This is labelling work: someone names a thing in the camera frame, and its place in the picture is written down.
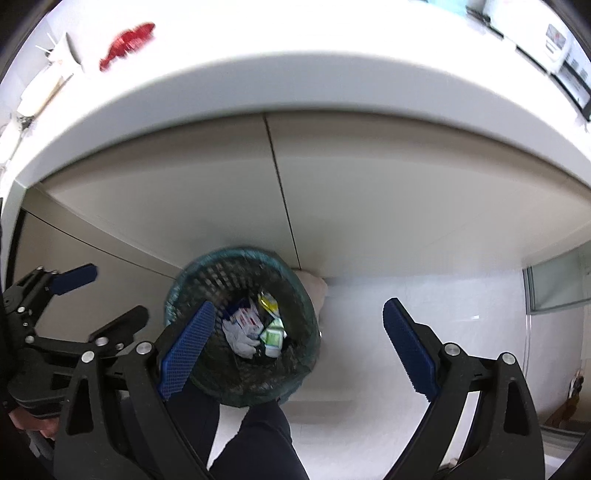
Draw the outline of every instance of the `cabinet door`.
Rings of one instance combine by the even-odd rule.
[[[176,267],[237,245],[276,251],[297,266],[261,116],[149,134],[41,187],[92,225]]]
[[[39,265],[67,271],[94,263],[99,276],[93,283],[55,296],[37,323],[41,336],[85,342],[96,329],[136,305],[145,306],[150,319],[136,340],[154,341],[164,329],[164,300],[173,277],[142,268],[84,243],[27,214],[23,223],[15,280]]]
[[[323,276],[521,268],[591,220],[569,176],[456,129],[320,112],[269,127],[301,266]]]

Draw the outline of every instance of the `human leg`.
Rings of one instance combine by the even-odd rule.
[[[187,381],[183,390],[170,398],[166,408],[179,431],[207,465],[219,422],[219,403]],[[141,433],[129,397],[121,401],[121,416],[136,461],[143,468],[157,472],[156,462]]]
[[[216,480],[309,480],[276,401],[251,407],[236,436],[214,461]]]

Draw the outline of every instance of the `mesh trash can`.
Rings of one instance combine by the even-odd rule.
[[[237,356],[222,331],[228,305],[265,290],[279,304],[287,332],[280,357],[260,365]],[[289,395],[314,368],[320,332],[300,280],[276,254],[255,248],[228,248],[189,264],[174,282],[164,307],[166,325],[191,316],[203,300],[216,307],[214,331],[190,379],[224,405],[246,407]]]

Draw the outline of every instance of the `white floor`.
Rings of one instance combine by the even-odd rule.
[[[520,271],[484,278],[331,282],[320,314],[320,359],[283,407],[310,478],[382,479],[427,408],[384,332],[382,307],[388,299],[398,297],[415,321],[430,325],[443,342],[454,341],[471,355],[491,358],[510,351],[521,364],[523,292]],[[475,401],[470,394],[467,415],[472,415]],[[212,459],[236,433],[244,413],[222,409]],[[460,423],[446,459],[460,453],[470,419]]]

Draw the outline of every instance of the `trash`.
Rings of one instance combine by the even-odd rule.
[[[222,330],[226,335],[226,340],[228,340],[232,351],[242,358],[252,360],[252,357],[256,353],[256,347],[261,341],[248,338],[242,327],[237,322],[232,323],[230,320],[222,321]]]
[[[287,336],[279,305],[273,296],[266,291],[258,294],[258,305],[252,299],[241,299],[226,311],[228,317],[222,322],[222,329],[232,351],[248,360],[263,355],[279,358],[283,347],[283,339]],[[268,313],[272,320],[265,328],[259,314]]]
[[[152,22],[142,23],[133,30],[121,32],[109,47],[108,55],[99,62],[99,70],[104,72],[117,57],[124,59],[128,53],[139,50],[147,41],[154,38],[152,30],[156,25]]]
[[[277,300],[287,332],[281,355],[245,359],[234,353],[223,331],[228,307],[267,291]],[[165,304],[165,322],[184,321],[204,300],[217,310],[216,326],[190,379],[224,405],[246,407],[287,398],[311,372],[318,358],[320,332],[314,307],[301,281],[279,256],[257,248],[226,248],[188,265],[174,282]],[[260,309],[264,326],[272,316]],[[259,344],[264,351],[264,344]]]
[[[248,338],[257,340],[263,331],[263,324],[259,320],[258,310],[252,300],[248,307],[240,307],[230,318],[230,322],[238,323]]]
[[[281,320],[279,317],[279,305],[270,293],[262,291],[258,294],[259,305],[263,307],[275,320]]]
[[[287,337],[280,318],[273,320],[261,333],[261,342],[265,345],[265,355],[278,358],[281,355],[283,339]]]

